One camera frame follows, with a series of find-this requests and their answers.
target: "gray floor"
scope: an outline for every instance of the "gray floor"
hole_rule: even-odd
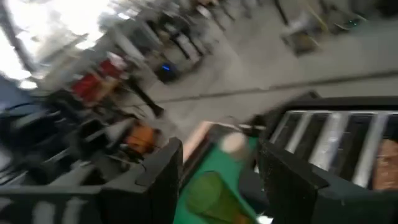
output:
[[[252,19],[236,10],[235,15],[235,23],[223,19],[225,33],[211,26],[218,43],[195,71],[173,84],[155,82],[147,89],[167,110],[182,139],[201,120],[244,120],[308,90],[324,97],[398,93],[398,21],[371,21],[350,34],[324,37],[316,52],[296,57],[280,40],[282,23],[269,3],[254,8]],[[380,77],[314,83],[370,73]],[[140,105],[147,111],[133,96],[124,103],[127,110]]]

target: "red object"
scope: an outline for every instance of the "red object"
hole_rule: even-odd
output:
[[[123,72],[122,70],[119,70],[118,68],[116,68],[112,64],[110,59],[107,59],[107,60],[101,62],[99,66],[102,68],[102,70],[104,71],[105,74],[112,76],[113,78],[119,78],[119,76]]]
[[[105,75],[109,75],[113,78],[119,78],[123,72],[115,67],[110,59],[101,62],[99,66]],[[92,73],[86,73],[81,80],[78,80],[72,85],[74,94],[80,97],[85,103],[95,100],[95,96],[100,89],[101,82]]]

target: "person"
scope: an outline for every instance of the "person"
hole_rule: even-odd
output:
[[[228,10],[226,9],[223,2],[219,2],[217,0],[198,0],[198,4],[200,6],[206,8],[210,12],[211,17],[213,18],[214,22],[222,31],[225,31],[226,29],[223,25],[221,25],[221,22],[217,16],[217,13],[215,12],[215,8],[217,6],[219,6],[221,8],[221,10],[224,12],[224,14],[226,14],[232,21],[235,21],[235,18],[228,12]]]
[[[161,32],[166,32],[169,35],[170,40],[180,49],[181,53],[186,59],[191,59],[188,52],[182,47],[178,38],[181,35],[187,37],[189,42],[192,44],[193,48],[196,50],[199,56],[203,56],[203,52],[194,43],[191,34],[191,28],[189,23],[176,13],[172,12],[161,12],[161,15],[157,22],[146,21],[147,25],[155,32],[155,34],[160,37]]]

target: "green plastic cup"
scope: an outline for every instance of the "green plastic cup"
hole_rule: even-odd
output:
[[[193,180],[187,193],[188,210],[207,223],[255,223],[217,172],[205,172]]]

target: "orange object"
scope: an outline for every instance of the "orange object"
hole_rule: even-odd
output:
[[[155,135],[153,128],[138,121],[127,137],[127,144],[142,155],[151,153],[155,148]]]

